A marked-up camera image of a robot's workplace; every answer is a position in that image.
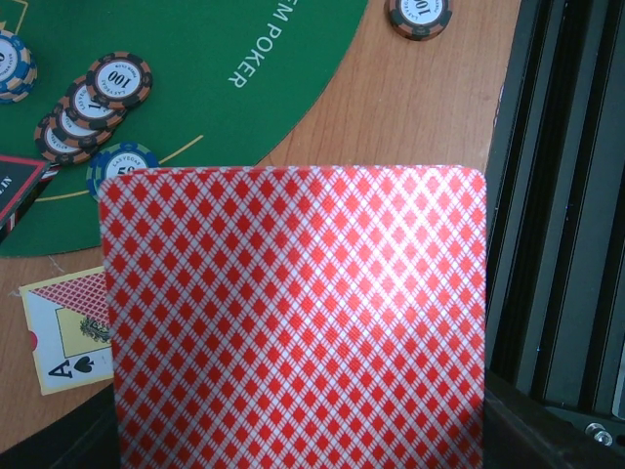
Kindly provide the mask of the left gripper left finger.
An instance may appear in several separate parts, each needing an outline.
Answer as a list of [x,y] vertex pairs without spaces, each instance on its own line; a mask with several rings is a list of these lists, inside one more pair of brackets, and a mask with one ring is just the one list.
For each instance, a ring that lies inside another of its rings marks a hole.
[[113,387],[1,453],[3,468],[118,468]]

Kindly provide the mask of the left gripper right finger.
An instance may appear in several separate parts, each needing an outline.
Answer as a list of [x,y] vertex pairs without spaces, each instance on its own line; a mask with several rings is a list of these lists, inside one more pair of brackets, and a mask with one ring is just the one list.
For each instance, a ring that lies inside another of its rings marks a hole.
[[485,468],[622,468],[624,457],[491,371],[485,375]]

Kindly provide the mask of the light blue chip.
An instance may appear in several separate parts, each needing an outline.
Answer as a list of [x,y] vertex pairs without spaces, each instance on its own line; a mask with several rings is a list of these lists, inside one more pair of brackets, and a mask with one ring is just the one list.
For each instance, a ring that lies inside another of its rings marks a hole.
[[37,64],[25,43],[13,32],[1,30],[1,104],[25,99],[37,79]]

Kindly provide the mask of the red-backed playing card deck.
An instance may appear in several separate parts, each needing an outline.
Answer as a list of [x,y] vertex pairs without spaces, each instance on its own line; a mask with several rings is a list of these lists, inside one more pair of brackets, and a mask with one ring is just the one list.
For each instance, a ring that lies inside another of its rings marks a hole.
[[122,467],[481,467],[480,171],[152,169],[99,197]]

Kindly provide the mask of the spread black red chips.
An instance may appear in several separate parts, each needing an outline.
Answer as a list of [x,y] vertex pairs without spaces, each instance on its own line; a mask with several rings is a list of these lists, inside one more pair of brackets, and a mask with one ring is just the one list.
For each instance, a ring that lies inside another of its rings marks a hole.
[[33,141],[51,163],[72,166],[91,159],[153,85],[140,56],[117,51],[96,59],[37,124]]

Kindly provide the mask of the black red poker chip stack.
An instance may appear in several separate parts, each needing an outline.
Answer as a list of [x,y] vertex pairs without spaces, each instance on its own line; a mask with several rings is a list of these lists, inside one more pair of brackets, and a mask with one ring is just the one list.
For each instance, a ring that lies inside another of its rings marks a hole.
[[388,0],[385,13],[399,35],[413,41],[426,41],[441,34],[453,13],[451,0]]

